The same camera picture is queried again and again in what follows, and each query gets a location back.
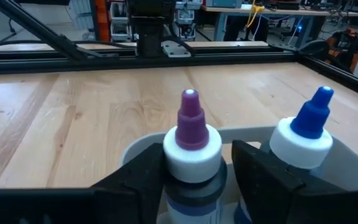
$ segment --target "black machine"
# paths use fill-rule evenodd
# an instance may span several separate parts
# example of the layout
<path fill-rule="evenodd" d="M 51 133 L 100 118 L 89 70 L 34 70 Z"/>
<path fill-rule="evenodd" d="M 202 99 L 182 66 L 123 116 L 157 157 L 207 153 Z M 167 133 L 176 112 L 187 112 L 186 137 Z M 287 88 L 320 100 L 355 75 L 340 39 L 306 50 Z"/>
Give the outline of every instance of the black machine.
<path fill-rule="evenodd" d="M 136 48 L 87 50 L 58 35 L 11 0 L 0 11 L 54 50 L 0 51 L 0 73 L 149 68 L 235 63 L 299 62 L 329 78 L 342 78 L 358 91 L 352 75 L 324 59 L 325 41 L 293 47 L 193 47 L 190 57 L 169 57 L 162 50 L 163 25 L 172 23 L 174 2 L 128 0 L 130 22 L 139 33 Z M 358 223 L 358 191 L 348 192 L 242 141 L 232 143 L 236 180 L 255 224 Z M 167 170 L 161 144 L 152 144 L 113 174 L 83 189 L 0 189 L 0 223 L 154 224 Z"/>
<path fill-rule="evenodd" d="M 341 4 L 341 0 L 326 0 L 325 2 L 321 2 L 321 0 L 301 0 L 302 6 L 310 6 L 312 10 L 316 11 L 337 10 L 342 6 Z"/>
<path fill-rule="evenodd" d="M 299 10 L 299 0 L 266 0 L 264 6 L 267 9 Z"/>

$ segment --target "orange machine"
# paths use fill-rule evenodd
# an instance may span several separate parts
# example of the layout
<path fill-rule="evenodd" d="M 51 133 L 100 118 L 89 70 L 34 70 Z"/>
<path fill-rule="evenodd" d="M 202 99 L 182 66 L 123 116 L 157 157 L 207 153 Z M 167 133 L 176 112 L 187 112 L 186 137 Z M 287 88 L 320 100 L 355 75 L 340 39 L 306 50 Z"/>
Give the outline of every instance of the orange machine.
<path fill-rule="evenodd" d="M 94 0 L 94 3 L 96 5 L 96 18 L 99 27 L 99 40 L 110 41 L 108 2 L 107 0 Z"/>

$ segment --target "white tray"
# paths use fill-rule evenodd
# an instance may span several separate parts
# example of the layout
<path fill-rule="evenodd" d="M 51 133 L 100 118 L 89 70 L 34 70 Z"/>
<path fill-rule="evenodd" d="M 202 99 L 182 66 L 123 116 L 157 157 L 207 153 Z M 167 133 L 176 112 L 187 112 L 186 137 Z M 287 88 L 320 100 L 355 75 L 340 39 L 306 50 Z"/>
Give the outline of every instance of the white tray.
<path fill-rule="evenodd" d="M 245 142 L 265 142 L 270 139 L 274 127 L 254 128 L 222 128 L 218 129 L 223 144 L 231 144 L 233 140 Z M 153 143 L 162 143 L 165 133 L 150 134 L 133 142 L 121 157 L 121 166 Z M 334 137 L 334 145 L 327 158 L 321 165 L 321 178 L 346 190 L 358 190 L 358 155 L 349 149 L 340 140 Z M 234 176 L 233 165 L 227 165 L 227 182 L 223 192 L 223 220 L 222 223 L 234 223 L 233 213 L 241 196 L 236 177 Z M 167 214 L 166 201 L 161 198 L 158 211 L 157 223 L 170 223 Z"/>
<path fill-rule="evenodd" d="M 128 24 L 128 17 L 124 16 L 124 17 L 116 17 L 116 15 L 114 15 L 114 10 L 113 10 L 113 6 L 114 4 L 118 4 L 118 5 L 123 5 L 125 4 L 125 2 L 112 2 L 110 4 L 110 18 L 111 18 L 111 23 L 115 23 L 115 24 Z"/>

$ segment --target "wood grain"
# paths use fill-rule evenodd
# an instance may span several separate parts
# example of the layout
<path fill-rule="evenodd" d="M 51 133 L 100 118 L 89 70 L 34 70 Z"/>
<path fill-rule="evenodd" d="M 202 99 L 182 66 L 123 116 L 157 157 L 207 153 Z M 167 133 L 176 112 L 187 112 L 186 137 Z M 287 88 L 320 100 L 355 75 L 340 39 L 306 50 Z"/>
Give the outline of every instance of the wood grain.
<path fill-rule="evenodd" d="M 0 188 L 95 183 L 132 141 L 175 125 L 187 88 L 218 128 L 274 125 L 323 85 L 326 128 L 358 154 L 358 93 L 297 63 L 1 75 Z"/>
<path fill-rule="evenodd" d="M 221 8 L 221 7 L 206 7 L 201 6 L 201 9 L 206 12 L 238 12 L 238 13 L 250 13 L 249 9 L 232 9 L 232 8 Z M 265 9 L 261 12 L 262 14 L 271 14 L 271 15 L 296 15 L 296 16 L 330 16 L 331 14 L 328 11 L 314 11 L 314 10 L 288 10 L 288 9 L 277 9 L 276 11 L 271 11 Z M 342 16 L 358 17 L 357 12 L 341 12 Z"/>

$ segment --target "black cable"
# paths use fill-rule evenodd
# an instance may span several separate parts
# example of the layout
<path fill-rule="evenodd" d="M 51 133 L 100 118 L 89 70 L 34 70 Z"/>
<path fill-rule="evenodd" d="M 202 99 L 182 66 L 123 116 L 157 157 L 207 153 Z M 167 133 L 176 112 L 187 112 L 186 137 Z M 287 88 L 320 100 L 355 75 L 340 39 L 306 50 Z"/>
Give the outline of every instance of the black cable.
<path fill-rule="evenodd" d="M 208 41 L 212 41 L 209 37 L 207 37 L 205 34 L 203 34 L 201 31 L 199 31 L 197 28 L 196 29 L 196 32 L 199 33 L 199 35 L 203 36 L 206 40 Z"/>
<path fill-rule="evenodd" d="M 189 51 L 191 56 L 195 56 L 196 52 L 194 51 L 194 49 L 192 47 L 190 47 L 188 44 L 186 44 L 184 41 L 180 40 L 179 38 L 173 37 L 173 36 L 168 36 L 168 37 L 163 37 L 162 41 L 172 41 L 175 42 L 179 45 L 181 45 L 182 47 L 184 47 L 187 51 Z"/>
<path fill-rule="evenodd" d="M 131 36 L 132 36 L 132 42 L 136 42 L 136 40 L 135 40 L 135 27 L 129 25 L 129 28 L 130 28 L 131 33 L 132 33 L 132 34 L 131 34 Z"/>
<path fill-rule="evenodd" d="M 117 44 L 112 42 L 105 42 L 105 41 L 79 40 L 79 41 L 73 41 L 73 43 L 74 44 L 103 44 L 103 45 L 109 45 L 109 46 L 119 47 L 123 49 L 135 49 L 135 47 L 133 46 Z M 9 44 L 44 44 L 44 42 L 41 40 L 11 40 L 11 41 L 0 42 L 0 46 L 9 45 Z"/>
<path fill-rule="evenodd" d="M 7 23 L 9 25 L 9 30 L 11 31 L 11 33 L 16 34 L 16 30 L 12 26 L 12 19 L 11 18 L 9 18 L 9 21 Z"/>
<path fill-rule="evenodd" d="M 352 2 L 352 5 L 351 5 L 351 8 L 349 10 L 353 9 L 354 1 L 351 1 L 351 2 Z"/>
<path fill-rule="evenodd" d="M 171 32 L 172 37 L 179 38 L 175 33 L 175 31 L 173 30 L 173 23 L 169 24 L 168 28 L 169 28 L 169 32 Z"/>
<path fill-rule="evenodd" d="M 68 12 L 67 6 L 65 6 L 66 12 L 68 17 L 71 19 L 72 22 L 74 22 L 73 18 L 71 17 L 70 13 Z"/>
<path fill-rule="evenodd" d="M 0 40 L 0 43 L 1 43 L 1 42 L 4 42 L 4 41 L 6 41 L 6 40 L 9 40 L 10 38 L 14 37 L 15 35 L 16 35 L 16 33 L 15 33 L 15 32 L 14 32 L 14 33 L 9 34 L 8 36 L 6 36 L 6 37 L 2 38 L 2 39 Z"/>
<path fill-rule="evenodd" d="M 344 16 L 342 15 L 342 11 L 340 9 L 333 9 L 333 8 L 330 8 L 327 10 L 329 13 L 330 13 L 330 16 L 326 19 L 326 21 L 324 22 L 324 25 L 321 27 L 320 29 L 320 32 L 324 33 L 324 34 L 330 34 L 340 28 L 343 28 L 344 26 Z M 327 23 L 328 19 L 332 18 L 332 16 L 334 16 L 336 13 L 338 13 L 338 15 L 341 17 L 341 20 L 340 21 L 337 21 L 336 22 L 336 25 L 334 26 L 335 28 L 333 30 L 330 30 L 330 31 L 324 31 L 324 26 L 325 24 Z"/>

